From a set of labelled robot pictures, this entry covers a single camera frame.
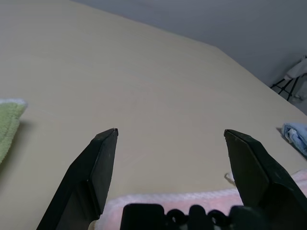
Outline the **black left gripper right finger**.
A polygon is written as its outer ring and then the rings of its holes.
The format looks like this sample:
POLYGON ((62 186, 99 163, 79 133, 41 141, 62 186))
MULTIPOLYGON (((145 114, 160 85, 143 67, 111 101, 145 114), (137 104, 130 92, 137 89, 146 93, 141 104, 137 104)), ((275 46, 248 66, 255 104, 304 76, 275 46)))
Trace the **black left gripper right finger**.
POLYGON ((305 230, 307 198, 290 174, 251 136, 224 132, 231 171, 250 222, 261 230, 305 230))

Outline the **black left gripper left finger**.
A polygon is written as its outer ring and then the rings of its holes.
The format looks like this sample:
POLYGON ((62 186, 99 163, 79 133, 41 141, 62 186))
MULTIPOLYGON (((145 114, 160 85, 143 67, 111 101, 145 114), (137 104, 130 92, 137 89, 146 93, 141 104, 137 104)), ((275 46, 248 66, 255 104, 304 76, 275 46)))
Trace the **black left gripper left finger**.
POLYGON ((66 171, 39 230, 86 230, 104 211, 113 173, 118 129, 97 134, 66 171))

